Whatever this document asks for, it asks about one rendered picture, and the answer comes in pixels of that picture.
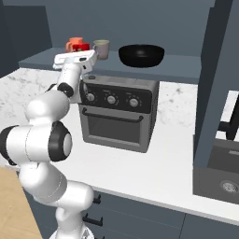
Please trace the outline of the blue-grey drawer front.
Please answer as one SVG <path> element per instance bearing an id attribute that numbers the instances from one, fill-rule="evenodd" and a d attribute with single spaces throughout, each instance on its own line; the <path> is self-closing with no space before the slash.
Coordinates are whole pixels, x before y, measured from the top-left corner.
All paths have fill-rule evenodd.
<path id="1" fill-rule="evenodd" d="M 179 239 L 180 229 L 158 222 L 117 213 L 110 210 L 93 208 L 83 213 L 83 217 L 99 220 L 103 217 L 103 227 L 93 224 L 97 229 L 115 233 L 122 239 Z"/>
<path id="2" fill-rule="evenodd" d="M 101 203 L 97 205 L 103 208 L 124 213 L 129 216 L 159 222 L 178 229 L 180 229 L 183 225 L 185 214 L 182 212 L 122 198 L 97 190 L 94 192 L 94 198 L 97 198 L 99 194 L 101 194 Z"/>

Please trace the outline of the blue-grey open cabinet door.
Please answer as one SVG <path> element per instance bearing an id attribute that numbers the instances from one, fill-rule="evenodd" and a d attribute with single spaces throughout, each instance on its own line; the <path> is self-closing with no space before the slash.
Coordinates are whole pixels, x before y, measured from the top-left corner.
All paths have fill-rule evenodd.
<path id="1" fill-rule="evenodd" d="M 0 0 L 0 77 L 19 62 L 52 47 L 43 6 L 5 6 Z"/>
<path id="2" fill-rule="evenodd" d="M 239 0 L 215 0 L 201 53 L 193 166 L 206 168 L 228 91 L 238 80 Z"/>

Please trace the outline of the blue-grey wall cabinet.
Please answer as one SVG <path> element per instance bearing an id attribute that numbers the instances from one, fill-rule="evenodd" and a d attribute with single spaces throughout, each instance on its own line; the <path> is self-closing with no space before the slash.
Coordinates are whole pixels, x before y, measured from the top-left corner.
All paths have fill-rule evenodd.
<path id="1" fill-rule="evenodd" d="M 93 67 L 95 75 L 135 77 L 195 84 L 208 14 L 216 0 L 47 0 L 52 47 L 22 61 L 25 68 L 52 68 L 71 36 L 110 41 L 109 57 Z M 165 49 L 160 65 L 131 68 L 121 63 L 124 45 L 152 44 Z"/>

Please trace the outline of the red cup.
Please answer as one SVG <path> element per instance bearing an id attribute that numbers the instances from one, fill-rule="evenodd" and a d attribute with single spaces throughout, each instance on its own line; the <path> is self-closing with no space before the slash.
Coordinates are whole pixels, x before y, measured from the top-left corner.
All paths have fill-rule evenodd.
<path id="1" fill-rule="evenodd" d="M 74 44 L 72 46 L 73 51 L 85 51 L 90 49 L 89 43 L 80 43 L 80 44 Z"/>

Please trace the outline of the toaster oven glass door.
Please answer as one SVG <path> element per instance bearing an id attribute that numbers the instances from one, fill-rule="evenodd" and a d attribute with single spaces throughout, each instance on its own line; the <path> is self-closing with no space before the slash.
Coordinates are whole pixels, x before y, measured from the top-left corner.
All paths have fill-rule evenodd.
<path id="1" fill-rule="evenodd" d="M 86 107 L 87 111 L 93 114 L 132 120 L 137 120 L 139 116 L 143 116 L 144 119 L 139 123 L 131 123 L 113 119 L 88 117 L 81 113 L 83 107 Z M 138 152 L 148 151 L 148 145 L 155 124 L 154 114 L 136 113 L 89 105 L 79 105 L 78 108 L 82 136 L 85 142 Z"/>

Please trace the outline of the blue-grey base cupboard door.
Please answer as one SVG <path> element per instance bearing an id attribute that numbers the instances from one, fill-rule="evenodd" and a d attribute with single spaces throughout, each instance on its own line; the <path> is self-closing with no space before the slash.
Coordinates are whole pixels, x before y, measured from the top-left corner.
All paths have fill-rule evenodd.
<path id="1" fill-rule="evenodd" d="M 180 239 L 239 239 L 239 226 L 187 214 Z"/>

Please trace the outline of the orange mug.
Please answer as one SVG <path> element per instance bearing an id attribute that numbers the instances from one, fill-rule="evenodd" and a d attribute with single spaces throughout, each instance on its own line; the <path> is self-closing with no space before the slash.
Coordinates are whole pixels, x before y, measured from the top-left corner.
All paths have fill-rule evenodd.
<path id="1" fill-rule="evenodd" d="M 68 42 L 65 44 L 65 51 L 71 52 L 73 50 L 73 46 L 76 44 L 81 44 L 83 42 L 82 37 L 70 37 Z"/>

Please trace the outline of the grey sink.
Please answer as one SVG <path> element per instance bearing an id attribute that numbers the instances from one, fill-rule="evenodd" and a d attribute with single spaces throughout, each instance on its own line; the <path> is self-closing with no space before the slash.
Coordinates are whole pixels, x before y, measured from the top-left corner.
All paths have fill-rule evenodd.
<path id="1" fill-rule="evenodd" d="M 215 139 L 207 167 L 193 167 L 193 193 L 239 205 L 239 142 Z"/>

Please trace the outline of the black bowl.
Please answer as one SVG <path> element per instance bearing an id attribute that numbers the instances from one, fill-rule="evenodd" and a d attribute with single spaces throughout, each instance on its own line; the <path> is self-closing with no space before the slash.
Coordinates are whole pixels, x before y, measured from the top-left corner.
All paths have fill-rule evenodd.
<path id="1" fill-rule="evenodd" d="M 157 66 L 164 57 L 164 49 L 155 45 L 133 44 L 119 49 L 119 59 L 127 66 L 148 68 Z"/>

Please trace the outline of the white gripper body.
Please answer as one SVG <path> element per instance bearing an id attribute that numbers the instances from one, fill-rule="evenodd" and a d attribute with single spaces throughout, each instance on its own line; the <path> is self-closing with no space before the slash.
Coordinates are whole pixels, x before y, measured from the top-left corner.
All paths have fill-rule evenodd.
<path id="1" fill-rule="evenodd" d="M 75 51 L 57 54 L 54 57 L 53 68 L 62 69 L 66 63 L 75 63 L 80 66 L 83 70 L 92 70 L 93 66 L 97 61 L 97 53 L 94 49 L 85 51 Z"/>

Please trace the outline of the beige mug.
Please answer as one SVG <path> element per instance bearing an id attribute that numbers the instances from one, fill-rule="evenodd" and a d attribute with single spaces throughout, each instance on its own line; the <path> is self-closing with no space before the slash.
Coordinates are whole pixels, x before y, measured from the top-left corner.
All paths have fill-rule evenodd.
<path id="1" fill-rule="evenodd" d="M 97 53 L 97 58 L 99 60 L 106 60 L 109 54 L 109 45 L 110 42 L 105 39 L 99 39 L 93 41 L 93 49 Z"/>

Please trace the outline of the grey toaster oven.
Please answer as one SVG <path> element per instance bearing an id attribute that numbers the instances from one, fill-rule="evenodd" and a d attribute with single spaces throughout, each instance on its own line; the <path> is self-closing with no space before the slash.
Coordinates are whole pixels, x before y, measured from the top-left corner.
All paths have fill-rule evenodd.
<path id="1" fill-rule="evenodd" d="M 87 94 L 92 93 L 95 100 L 90 102 Z M 85 76 L 79 85 L 81 103 L 101 108 L 116 109 L 136 113 L 152 113 L 157 118 L 159 83 L 154 80 L 143 80 L 123 77 Z M 107 101 L 108 96 L 116 98 L 115 104 Z M 130 100 L 138 101 L 138 106 L 130 106 Z"/>

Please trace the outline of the black tap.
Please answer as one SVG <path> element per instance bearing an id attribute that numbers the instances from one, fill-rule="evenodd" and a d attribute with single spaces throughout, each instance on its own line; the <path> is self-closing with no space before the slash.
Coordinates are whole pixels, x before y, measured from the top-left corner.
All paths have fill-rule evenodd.
<path id="1" fill-rule="evenodd" d="M 233 141 L 239 129 L 239 95 L 237 96 L 229 121 L 221 121 L 218 126 L 220 132 L 226 134 L 226 139 Z"/>

